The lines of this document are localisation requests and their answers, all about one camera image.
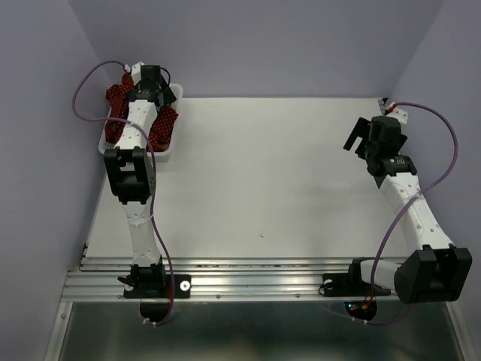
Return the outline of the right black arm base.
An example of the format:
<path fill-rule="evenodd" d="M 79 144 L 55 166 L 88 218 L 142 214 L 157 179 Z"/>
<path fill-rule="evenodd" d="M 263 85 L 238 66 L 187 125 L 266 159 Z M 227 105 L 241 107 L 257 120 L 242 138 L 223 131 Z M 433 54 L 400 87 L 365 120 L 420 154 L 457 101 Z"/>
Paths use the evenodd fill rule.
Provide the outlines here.
<path fill-rule="evenodd" d="M 325 273 L 319 286 L 319 294 L 326 297 L 365 297 L 372 290 L 370 277 L 365 281 L 348 273 Z"/>

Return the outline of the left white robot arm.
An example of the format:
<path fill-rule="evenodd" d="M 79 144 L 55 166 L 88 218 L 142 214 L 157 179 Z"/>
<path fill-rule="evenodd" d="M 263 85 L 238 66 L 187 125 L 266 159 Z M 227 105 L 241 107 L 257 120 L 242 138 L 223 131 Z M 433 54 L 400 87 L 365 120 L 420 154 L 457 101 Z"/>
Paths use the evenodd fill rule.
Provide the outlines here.
<path fill-rule="evenodd" d="M 153 225 L 155 158 L 148 155 L 149 132 L 167 105 L 168 83 L 158 65 L 136 63 L 130 75 L 133 88 L 127 96 L 127 124 L 113 148 L 104 152 L 110 189 L 126 214 L 133 249 L 130 273 L 119 281 L 125 285 L 126 298 L 169 298 L 172 277 L 163 265 Z"/>

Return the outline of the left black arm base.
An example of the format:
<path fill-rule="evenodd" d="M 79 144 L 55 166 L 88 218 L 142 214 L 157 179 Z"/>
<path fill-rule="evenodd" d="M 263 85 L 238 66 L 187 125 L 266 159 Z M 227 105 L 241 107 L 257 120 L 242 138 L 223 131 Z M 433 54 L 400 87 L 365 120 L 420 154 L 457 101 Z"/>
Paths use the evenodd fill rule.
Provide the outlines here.
<path fill-rule="evenodd" d="M 119 276 L 117 280 L 123 284 L 123 297 L 125 299 L 188 299 L 191 293 L 192 277 L 190 275 L 174 275 L 174 285 L 170 275 L 166 276 L 163 284 L 144 283 L 134 285 L 130 276 Z"/>

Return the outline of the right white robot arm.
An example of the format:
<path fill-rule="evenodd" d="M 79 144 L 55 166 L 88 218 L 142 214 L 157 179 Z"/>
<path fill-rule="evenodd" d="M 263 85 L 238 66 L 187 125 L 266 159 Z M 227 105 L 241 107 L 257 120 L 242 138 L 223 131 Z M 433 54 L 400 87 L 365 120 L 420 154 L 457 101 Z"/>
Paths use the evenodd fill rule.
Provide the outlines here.
<path fill-rule="evenodd" d="M 458 300 L 472 256 L 442 230 L 422 193 L 413 161 L 400 153 L 407 140 L 401 123 L 386 116 L 359 118 L 344 150 L 351 150 L 356 140 L 360 143 L 355 154 L 366 162 L 395 212 L 395 225 L 401 227 L 410 255 L 401 264 L 381 256 L 353 260 L 346 274 L 348 289 L 393 291 L 404 304 Z"/>

